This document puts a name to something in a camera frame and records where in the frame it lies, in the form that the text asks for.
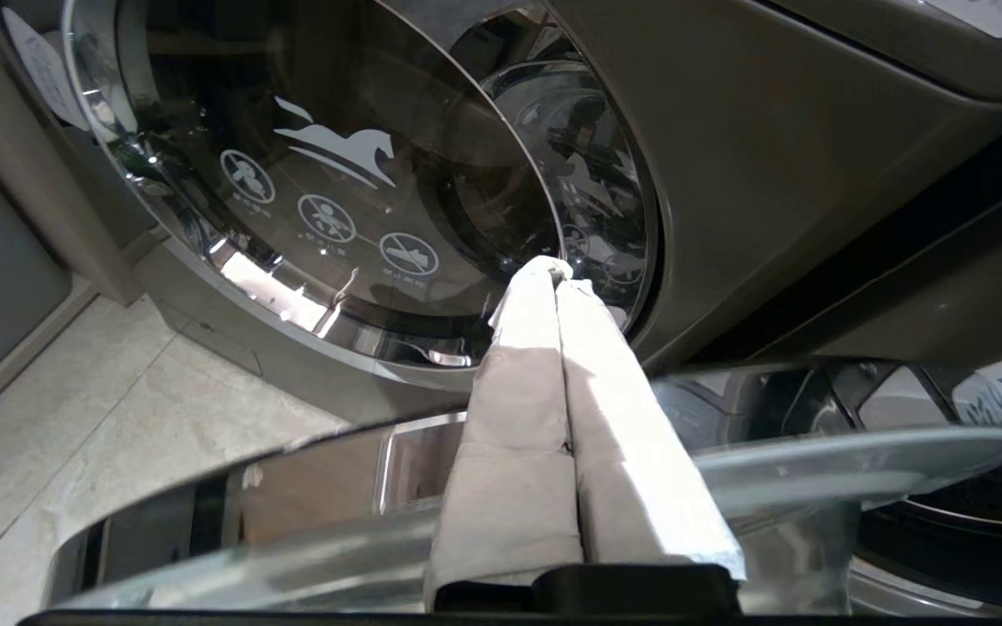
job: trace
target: beige floor tile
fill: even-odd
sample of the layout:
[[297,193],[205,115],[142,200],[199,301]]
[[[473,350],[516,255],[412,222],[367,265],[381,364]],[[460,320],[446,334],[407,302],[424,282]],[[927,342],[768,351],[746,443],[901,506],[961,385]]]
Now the beige floor tile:
[[0,625],[38,609],[53,551],[99,517],[207,469],[341,428],[174,339],[0,540]]
[[147,298],[96,298],[0,395],[0,534],[172,338]]

